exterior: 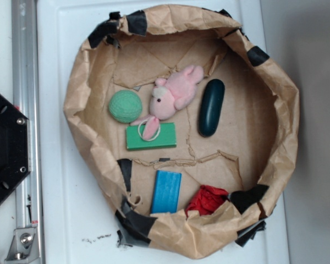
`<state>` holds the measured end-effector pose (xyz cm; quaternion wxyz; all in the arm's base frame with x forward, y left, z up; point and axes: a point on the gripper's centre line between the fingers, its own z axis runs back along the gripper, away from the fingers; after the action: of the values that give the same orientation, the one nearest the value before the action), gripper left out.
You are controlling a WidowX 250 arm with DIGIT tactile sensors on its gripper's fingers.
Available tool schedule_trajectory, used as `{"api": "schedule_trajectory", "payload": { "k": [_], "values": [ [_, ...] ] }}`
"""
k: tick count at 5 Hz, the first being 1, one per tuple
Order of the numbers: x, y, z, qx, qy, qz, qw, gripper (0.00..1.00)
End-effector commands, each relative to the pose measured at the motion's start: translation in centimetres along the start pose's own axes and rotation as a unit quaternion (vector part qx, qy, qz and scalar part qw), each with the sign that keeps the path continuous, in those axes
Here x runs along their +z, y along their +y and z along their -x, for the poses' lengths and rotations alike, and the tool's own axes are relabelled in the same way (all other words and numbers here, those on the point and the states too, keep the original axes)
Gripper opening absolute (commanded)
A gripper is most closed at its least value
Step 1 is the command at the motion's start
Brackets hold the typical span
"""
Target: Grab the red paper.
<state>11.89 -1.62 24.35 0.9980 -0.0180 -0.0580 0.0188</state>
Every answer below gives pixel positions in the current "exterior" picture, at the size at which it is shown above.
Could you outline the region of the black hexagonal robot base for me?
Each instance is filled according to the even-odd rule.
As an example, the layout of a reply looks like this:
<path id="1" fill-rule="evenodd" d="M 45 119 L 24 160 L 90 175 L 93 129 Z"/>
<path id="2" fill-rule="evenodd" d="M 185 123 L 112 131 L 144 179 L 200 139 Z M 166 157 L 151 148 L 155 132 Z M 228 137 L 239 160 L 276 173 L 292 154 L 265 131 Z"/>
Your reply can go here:
<path id="1" fill-rule="evenodd" d="M 0 205 L 29 173 L 28 119 L 0 94 Z"/>

